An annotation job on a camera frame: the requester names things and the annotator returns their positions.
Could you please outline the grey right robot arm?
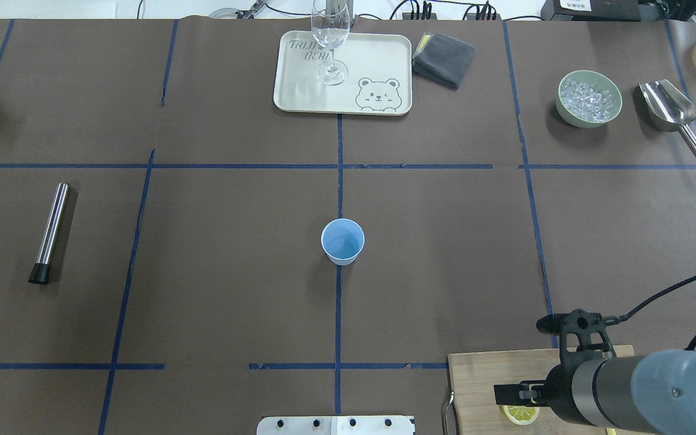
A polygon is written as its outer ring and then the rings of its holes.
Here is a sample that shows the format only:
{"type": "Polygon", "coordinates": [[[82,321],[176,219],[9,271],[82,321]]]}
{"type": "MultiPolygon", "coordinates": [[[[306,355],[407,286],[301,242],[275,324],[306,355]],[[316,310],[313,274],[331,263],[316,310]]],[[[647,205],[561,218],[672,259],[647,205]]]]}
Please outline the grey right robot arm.
{"type": "Polygon", "coordinates": [[[498,405],[549,407],[572,424],[696,434],[696,350],[644,356],[560,351],[544,379],[494,386],[498,405]]]}

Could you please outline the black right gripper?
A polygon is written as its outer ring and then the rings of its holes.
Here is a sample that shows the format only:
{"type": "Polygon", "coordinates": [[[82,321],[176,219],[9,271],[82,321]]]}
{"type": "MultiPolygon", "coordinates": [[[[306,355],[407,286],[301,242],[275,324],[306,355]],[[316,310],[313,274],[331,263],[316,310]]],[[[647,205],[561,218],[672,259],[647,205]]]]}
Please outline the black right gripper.
{"type": "Polygon", "coordinates": [[[519,385],[494,385],[495,404],[507,407],[549,407],[545,381],[521,381],[519,385]]]}

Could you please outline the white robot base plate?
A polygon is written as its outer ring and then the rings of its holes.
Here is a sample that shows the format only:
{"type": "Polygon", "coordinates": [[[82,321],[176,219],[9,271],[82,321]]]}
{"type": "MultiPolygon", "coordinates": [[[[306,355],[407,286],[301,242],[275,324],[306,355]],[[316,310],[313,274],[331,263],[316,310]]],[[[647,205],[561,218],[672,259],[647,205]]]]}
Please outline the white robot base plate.
{"type": "Polygon", "coordinates": [[[404,415],[268,416],[257,434],[415,434],[414,418],[404,415]]]}

